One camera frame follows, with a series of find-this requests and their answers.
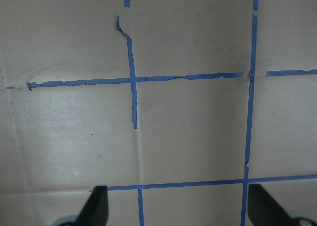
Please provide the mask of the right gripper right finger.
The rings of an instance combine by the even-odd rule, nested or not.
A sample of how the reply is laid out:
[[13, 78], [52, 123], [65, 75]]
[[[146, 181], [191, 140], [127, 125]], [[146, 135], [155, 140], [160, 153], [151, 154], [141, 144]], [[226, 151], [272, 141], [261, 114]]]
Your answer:
[[247, 214], [254, 226], [290, 225], [290, 216], [260, 184], [248, 186]]

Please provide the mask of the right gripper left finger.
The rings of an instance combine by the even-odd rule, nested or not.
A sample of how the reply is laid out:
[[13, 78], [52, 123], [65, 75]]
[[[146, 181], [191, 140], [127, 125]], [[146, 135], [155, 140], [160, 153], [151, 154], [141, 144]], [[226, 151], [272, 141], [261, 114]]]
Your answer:
[[96, 186], [78, 215], [76, 224], [78, 226], [105, 226], [107, 221], [107, 186]]

